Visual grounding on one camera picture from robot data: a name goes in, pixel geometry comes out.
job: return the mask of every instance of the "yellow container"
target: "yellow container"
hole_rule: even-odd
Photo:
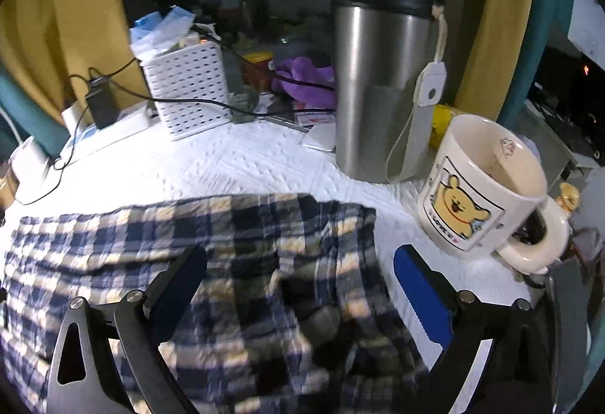
[[[435,105],[433,112],[433,124],[431,125],[431,140],[429,144],[437,149],[444,138],[444,134],[450,125],[450,121],[459,114],[463,114],[458,108],[448,105]]]
[[[240,66],[244,83],[259,93],[270,90],[273,77],[268,73],[275,69],[273,65],[273,52],[250,52],[242,57],[254,65],[242,64]]]

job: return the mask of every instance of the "orange lid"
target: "orange lid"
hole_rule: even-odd
[[[259,51],[259,52],[250,52],[248,54],[245,54],[242,57],[244,59],[249,60],[250,62],[253,62],[256,64],[257,62],[262,62],[264,60],[273,59],[273,52],[271,52],[269,50],[263,50],[263,51]]]

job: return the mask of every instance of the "mug handle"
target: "mug handle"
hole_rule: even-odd
[[[550,197],[538,205],[546,234],[536,245],[526,245],[509,238],[497,249],[502,259],[523,274],[544,274],[546,266],[558,259],[567,245],[569,224],[567,215]]]

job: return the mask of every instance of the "white textured tablecloth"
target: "white textured tablecloth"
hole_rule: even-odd
[[[392,258],[400,245],[413,244],[454,288],[472,290],[482,301],[510,305],[516,298],[530,299],[527,287],[515,282],[512,272],[494,257],[462,262],[435,247],[414,218],[412,184],[352,180],[338,170],[333,155],[301,146],[303,136],[258,121],[226,124],[172,142],[164,126],[156,124],[69,166],[59,188],[40,202],[11,206],[7,223],[0,229],[0,250],[10,246],[11,231],[21,216],[105,212],[126,205],[217,194],[304,192],[317,200],[338,199],[376,208],[374,238],[383,275],[428,367],[437,360],[441,347],[429,341],[395,279]],[[40,194],[57,179],[58,172],[51,170]],[[452,412],[466,409],[488,352],[489,342],[484,341]]]

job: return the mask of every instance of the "blue gripper pad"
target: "blue gripper pad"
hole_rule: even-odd
[[[402,245],[395,251],[392,259],[395,276],[428,338],[434,343],[440,344],[445,350],[454,337],[453,313],[444,305],[437,291],[430,284],[430,276],[427,275],[427,272],[432,271],[426,264],[424,270],[416,265],[408,252],[410,247],[410,252],[417,255],[412,245]]]

